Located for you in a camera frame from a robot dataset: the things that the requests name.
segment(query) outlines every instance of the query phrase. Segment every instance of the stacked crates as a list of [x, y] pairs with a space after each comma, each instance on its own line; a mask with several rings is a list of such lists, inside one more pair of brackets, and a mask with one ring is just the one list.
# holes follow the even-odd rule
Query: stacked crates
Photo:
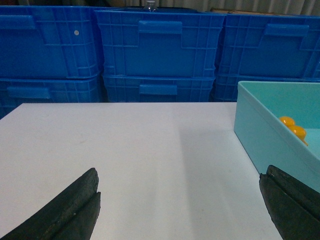
[[110, 102], [207, 102], [224, 15], [190, 9], [96, 11]]
[[239, 81], [319, 82], [320, 17], [228, 14], [213, 100], [234, 102]]
[[0, 7], [0, 118], [21, 103], [100, 102], [94, 7]]

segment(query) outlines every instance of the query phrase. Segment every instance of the crate handle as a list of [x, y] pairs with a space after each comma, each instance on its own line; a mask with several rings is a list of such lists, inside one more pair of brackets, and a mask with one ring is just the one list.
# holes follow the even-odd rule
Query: crate handle
[[33, 16], [28, 15], [0, 15], [0, 29], [2, 30], [35, 30]]
[[141, 84], [140, 95], [177, 95], [177, 85]]
[[266, 36], [305, 37], [308, 34], [308, 25], [267, 24], [264, 29]]
[[181, 21], [139, 21], [139, 33], [148, 34], [182, 34]]
[[51, 99], [47, 87], [9, 86], [7, 92], [10, 98], [15, 99]]

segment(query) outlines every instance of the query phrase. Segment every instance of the blue plastic crate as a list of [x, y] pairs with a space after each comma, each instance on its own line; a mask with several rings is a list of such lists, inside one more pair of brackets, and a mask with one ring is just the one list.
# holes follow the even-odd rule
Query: blue plastic crate
[[[274, 165], [320, 192], [320, 84], [239, 82], [234, 132], [259, 173]], [[306, 146], [279, 118], [306, 130]]]
[[1, 6], [0, 78], [85, 79], [103, 68], [94, 10], [81, 6]]
[[96, 15], [106, 75], [214, 77], [223, 14], [110, 9]]
[[89, 79], [0, 78], [0, 118], [23, 103], [98, 103], [100, 75]]
[[320, 17], [228, 14], [219, 74], [320, 78]]
[[110, 102], [208, 102], [214, 78], [104, 76]]
[[287, 78], [271, 76], [242, 76], [235, 74], [218, 74], [213, 84], [213, 101], [236, 102], [238, 97], [238, 82], [240, 81], [320, 83], [320, 78]]

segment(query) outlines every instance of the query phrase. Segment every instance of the orange ball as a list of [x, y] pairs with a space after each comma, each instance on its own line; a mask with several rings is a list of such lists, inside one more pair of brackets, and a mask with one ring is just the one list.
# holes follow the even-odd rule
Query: orange ball
[[306, 130], [297, 125], [289, 126], [288, 127], [302, 142], [304, 142], [305, 145], [308, 146], [308, 143], [305, 142], [305, 137], [307, 135]]
[[280, 119], [280, 121], [281, 121], [284, 125], [286, 125], [287, 127], [296, 125], [295, 120], [293, 120], [293, 119], [292, 119], [291, 117], [289, 117], [289, 116], [282, 116], [282, 117], [280, 117], [279, 119]]

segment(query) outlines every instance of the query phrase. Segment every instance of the crate grid pattern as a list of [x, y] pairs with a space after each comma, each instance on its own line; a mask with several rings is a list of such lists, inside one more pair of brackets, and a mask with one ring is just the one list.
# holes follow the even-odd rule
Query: crate grid pattern
[[136, 74], [128, 70], [128, 57], [134, 51], [139, 55], [141, 45], [141, 33], [139, 33], [139, 21], [166, 21], [181, 22], [182, 32], [180, 34], [179, 48], [184, 51], [192, 51], [193, 63], [188, 76], [173, 73], [163, 75], [158, 71], [155, 77], [192, 77], [206, 78], [214, 77], [214, 59], [218, 45], [218, 35], [222, 29], [224, 17], [212, 14], [148, 14], [145, 12], [117, 12], [96, 11], [98, 25], [102, 34], [102, 45], [104, 50], [104, 72], [110, 76], [151, 76], [150, 74]]
[[238, 82], [240, 81], [320, 83], [320, 78], [285, 78], [218, 74], [214, 82], [215, 89], [213, 101], [236, 102], [238, 98]]
[[140, 91], [143, 85], [176, 88], [176, 94], [164, 94], [161, 100], [152, 97], [151, 102], [207, 102], [214, 82], [211, 78], [155, 78], [104, 76], [104, 85], [108, 90], [110, 102], [146, 102], [147, 94]]
[[[26, 78], [85, 79], [97, 75], [103, 67], [101, 36], [94, 12], [97, 9], [101, 8], [62, 6], [2, 7], [1, 15], [3, 16], [32, 17], [30, 21], [34, 21], [35, 30], [40, 41], [38, 42], [39, 46], [34, 46], [34, 51], [30, 56], [33, 55], [35, 58], [37, 57], [36, 54], [46, 54], [48, 59], [57, 58], [56, 61], [52, 60], [52, 64], [57, 64], [56, 72], [51, 70], [53, 75], [49, 75], [50, 73], [44, 71], [40, 72], [42, 75], [37, 76], [35, 71], [34, 75], [28, 73], [29, 75]], [[28, 34], [27, 36], [36, 37], [34, 31], [29, 31]], [[22, 48], [24, 44], [22, 41], [19, 47]], [[40, 50], [36, 50], [36, 47], [41, 47], [39, 49], [42, 49], [43, 53]], [[36, 66], [32, 65], [34, 58], [30, 57], [29, 62], [26, 64], [36, 70]], [[16, 76], [7, 76], [7, 74], [9, 73], [5, 72], [2, 77], [25, 77], [23, 76], [25, 73], [22, 70]]]
[[[0, 118], [22, 103], [98, 103], [101, 97], [99, 79], [99, 77], [89, 80], [0, 79]], [[18, 95], [12, 96], [10, 89], [18, 91]], [[26, 96], [20, 93], [20, 90], [29, 91], [30, 94]], [[40, 96], [32, 96], [33, 91], [40, 92]]]
[[308, 52], [304, 71], [297, 78], [320, 78], [320, 25], [318, 17], [278, 17], [278, 16], [227, 16], [224, 36], [219, 42], [222, 49], [220, 59], [216, 61], [219, 74], [242, 74], [243, 57], [247, 50], [258, 49], [264, 39], [267, 24], [297, 24], [309, 26], [308, 33], [301, 39], [299, 51]]

